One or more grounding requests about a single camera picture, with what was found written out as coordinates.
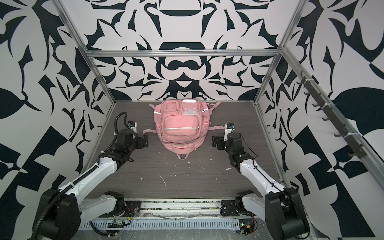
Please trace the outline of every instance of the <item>patterned backdrop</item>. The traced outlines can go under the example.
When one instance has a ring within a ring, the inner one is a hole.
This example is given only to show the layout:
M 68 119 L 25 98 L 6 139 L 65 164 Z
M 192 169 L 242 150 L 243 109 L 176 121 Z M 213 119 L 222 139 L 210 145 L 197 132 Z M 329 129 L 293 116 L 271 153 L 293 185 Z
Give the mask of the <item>patterned backdrop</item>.
M 270 56 L 98 58 L 118 100 L 254 99 Z
M 298 0 L 63 0 L 90 50 L 277 48 Z M 270 57 L 98 58 L 114 97 L 254 99 Z
M 89 49 L 254 49 L 277 47 L 298 0 L 63 3 Z
M 50 1 L 0 0 L 0 239 L 76 178 L 111 106 Z
M 288 44 L 310 75 L 384 157 L 382 0 L 311 0 Z
M 381 0 L 310 0 L 288 46 L 374 150 L 383 154 Z M 319 239 L 384 239 L 384 192 L 282 59 L 261 101 L 279 161 Z

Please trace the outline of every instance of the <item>gray wooden floor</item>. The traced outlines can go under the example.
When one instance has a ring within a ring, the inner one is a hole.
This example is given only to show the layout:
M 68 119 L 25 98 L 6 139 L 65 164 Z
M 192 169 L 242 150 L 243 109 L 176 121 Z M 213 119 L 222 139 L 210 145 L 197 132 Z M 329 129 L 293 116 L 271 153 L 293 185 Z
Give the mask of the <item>gray wooden floor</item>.
M 127 120 L 137 122 L 139 135 L 144 129 L 155 129 L 153 109 L 148 104 L 149 102 L 117 102 L 97 151 L 104 150 L 112 141 L 113 121 L 120 112 L 126 111 Z M 259 165 L 277 179 L 273 160 L 252 103 L 222 102 L 213 110 L 210 120 L 212 126 L 234 123 L 236 132 L 240 132 L 249 147 L 259 155 L 256 158 Z M 119 119 L 118 128 L 123 128 L 123 117 Z M 157 134 L 147 134 L 149 147 L 136 149 L 131 155 L 134 162 L 126 162 L 118 171 L 102 181 L 87 198 L 97 198 L 109 190 L 133 199 L 234 198 L 236 193 L 241 191 L 257 192 L 251 182 L 231 166 L 225 151 L 212 148 L 212 135 L 224 136 L 224 130 L 209 131 L 203 145 L 184 160 L 166 150 Z

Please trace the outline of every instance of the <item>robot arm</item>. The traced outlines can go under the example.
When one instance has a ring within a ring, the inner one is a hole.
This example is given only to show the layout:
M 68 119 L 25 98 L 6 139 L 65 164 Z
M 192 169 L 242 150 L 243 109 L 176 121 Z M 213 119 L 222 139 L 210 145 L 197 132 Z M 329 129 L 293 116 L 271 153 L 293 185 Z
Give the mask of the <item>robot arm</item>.
M 250 212 L 266 222 L 275 240 L 284 240 L 309 232 L 300 195 L 294 188 L 286 188 L 270 177 L 244 151 L 241 134 L 234 132 L 234 124 L 227 123 L 224 137 L 212 136 L 212 147 L 225 150 L 231 165 L 262 194 L 259 198 L 254 192 L 238 193 L 235 202 L 238 212 Z
M 139 137 L 136 133 L 137 123 L 128 122 L 126 127 L 115 133 L 114 142 L 110 145 L 113 147 L 103 151 L 93 167 L 60 189 L 48 189 L 43 193 L 36 212 L 32 240 L 36 239 L 37 233 L 53 240 L 69 240 L 86 222 L 105 213 L 117 215 L 124 210 L 124 195 L 112 191 L 98 199 L 81 202 L 106 177 L 127 161 L 132 162 L 130 155 L 135 149 L 148 146 L 147 136 Z

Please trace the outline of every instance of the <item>enclosure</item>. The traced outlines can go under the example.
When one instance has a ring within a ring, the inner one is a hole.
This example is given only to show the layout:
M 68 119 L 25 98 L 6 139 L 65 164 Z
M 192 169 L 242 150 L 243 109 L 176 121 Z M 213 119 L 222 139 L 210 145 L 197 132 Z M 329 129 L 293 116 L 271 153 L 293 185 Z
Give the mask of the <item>enclosure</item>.
M 299 192 L 309 239 L 384 239 L 383 10 L 381 0 L 0 0 L 0 239 L 31 237 L 41 195 L 97 162 L 120 112 L 141 135 L 155 128 L 150 103 L 192 98 L 220 101 L 212 125 L 234 123 L 260 167 Z M 148 133 L 148 148 L 86 201 L 112 190 L 141 201 L 137 221 L 241 223 L 218 217 L 221 201 L 260 193 L 212 147 L 223 134 L 180 160 Z M 249 236 L 136 227 L 116 239 L 272 239 L 256 219 Z M 73 239 L 99 237 L 87 229 Z

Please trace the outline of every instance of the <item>white debris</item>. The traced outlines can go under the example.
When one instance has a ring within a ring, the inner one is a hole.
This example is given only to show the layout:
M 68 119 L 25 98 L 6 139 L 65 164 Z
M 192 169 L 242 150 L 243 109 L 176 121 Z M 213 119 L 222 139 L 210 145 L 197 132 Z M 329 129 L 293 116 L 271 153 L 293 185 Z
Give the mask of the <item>white debris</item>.
M 163 180 L 163 182 L 164 182 L 163 177 L 159 173 L 158 173 L 158 175 L 161 177 L 161 180 Z

